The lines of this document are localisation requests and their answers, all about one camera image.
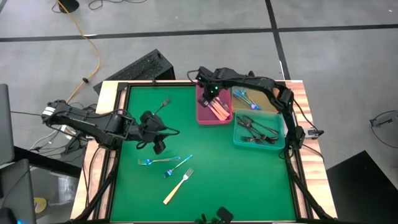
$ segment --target gray floor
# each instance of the gray floor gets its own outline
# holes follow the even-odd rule
[[[7,0],[0,13],[0,37],[77,35],[66,15],[51,11],[54,2]],[[98,11],[90,11],[88,3],[81,0],[73,13],[85,34],[271,26],[263,0],[105,2]],[[278,27],[398,23],[398,3],[393,0],[272,0],[272,6]],[[367,150],[398,187],[398,151],[378,142],[369,127],[369,119],[395,109],[398,103],[398,30],[292,32],[281,33],[280,38],[290,76],[304,80],[315,125],[325,130],[320,145],[326,168]],[[186,79],[186,71],[200,65],[283,78],[271,33],[101,39],[94,43],[102,66],[73,99],[84,105],[98,99],[93,85],[153,49],[170,60],[179,79]],[[0,82],[9,85],[15,111],[41,113],[46,102],[67,98],[95,65],[94,51],[84,40],[0,43]],[[20,147],[31,147],[51,132],[38,117],[14,114],[12,124],[15,144]],[[398,145],[396,128],[389,124],[376,132]],[[52,146],[65,142],[60,135]],[[67,161],[79,153],[61,159]],[[81,158],[74,163],[80,166]],[[32,176],[39,182],[49,178],[41,172]],[[63,219],[69,212],[70,208],[61,210]],[[56,217],[61,215],[47,221],[64,221]]]

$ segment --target green mat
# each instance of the green mat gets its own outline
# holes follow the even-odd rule
[[[165,125],[180,130],[165,140],[166,150],[155,155],[152,146],[137,150],[137,142],[124,142],[116,181],[112,222],[192,222],[204,213],[216,217],[221,206],[234,221],[295,220],[285,162],[278,151],[233,144],[233,122],[200,126],[195,117],[195,87],[132,87],[128,111],[137,119],[155,111]],[[178,162],[140,166],[138,159],[193,157],[165,179],[163,173]],[[163,200],[191,167],[194,173],[169,204]]]

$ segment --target silver fork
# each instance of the silver fork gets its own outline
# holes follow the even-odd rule
[[[176,156],[173,158],[167,158],[167,159],[139,159],[138,164],[139,165],[151,165],[154,162],[168,162],[168,161],[179,161],[181,157]]]
[[[177,186],[174,187],[174,189],[169,193],[169,195],[166,197],[166,199],[163,201],[163,203],[165,205],[168,204],[168,202],[172,199],[172,197],[175,195],[175,193],[177,192],[177,190],[180,188],[180,186],[182,185],[182,183],[186,180],[188,180],[188,178],[192,175],[193,173],[193,169],[189,168],[186,173],[184,174],[184,176],[182,177],[182,180],[177,184]]]

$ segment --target teal bin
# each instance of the teal bin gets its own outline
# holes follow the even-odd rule
[[[263,144],[257,144],[254,141],[246,142],[242,141],[241,137],[252,137],[252,134],[244,127],[240,126],[236,120],[236,117],[239,116],[242,118],[243,115],[246,115],[256,121],[257,123],[271,128],[273,130],[278,131],[278,134],[273,134],[267,129],[261,127],[260,125],[253,123],[253,127],[255,127],[260,133],[267,135],[268,137],[278,137],[278,140],[275,140],[273,144],[268,143],[267,141],[262,141]],[[285,147],[285,136],[284,136],[284,119],[281,114],[268,113],[265,111],[253,111],[253,110],[236,110],[234,117],[235,127],[234,127],[234,144],[239,146],[247,146],[247,147],[256,147],[261,149],[269,149],[269,150],[280,150]]]

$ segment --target pink container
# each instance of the pink container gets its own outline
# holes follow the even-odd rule
[[[196,103],[197,103],[197,121],[199,124],[202,125],[215,125],[215,124],[228,124],[232,121],[232,101],[231,101],[231,94],[229,90],[221,90],[218,97],[223,103],[226,103],[229,107],[229,116],[225,121],[220,121],[216,115],[211,112],[209,107],[202,107],[199,104],[198,99],[202,98],[203,89],[197,85],[196,90]]]

